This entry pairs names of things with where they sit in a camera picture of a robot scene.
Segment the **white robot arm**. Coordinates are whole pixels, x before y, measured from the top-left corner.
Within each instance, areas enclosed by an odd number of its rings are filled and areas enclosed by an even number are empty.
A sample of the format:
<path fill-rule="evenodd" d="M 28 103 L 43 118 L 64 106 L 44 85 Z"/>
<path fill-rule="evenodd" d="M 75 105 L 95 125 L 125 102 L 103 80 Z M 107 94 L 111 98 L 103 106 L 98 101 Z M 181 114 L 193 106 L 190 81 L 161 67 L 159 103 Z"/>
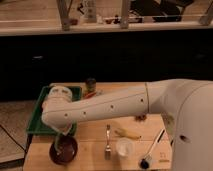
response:
<path fill-rule="evenodd" d="M 213 81 L 169 79 L 146 82 L 89 99 L 72 101 L 55 86 L 42 122 L 66 135 L 73 123 L 167 113 L 174 119 L 171 171 L 213 171 Z"/>

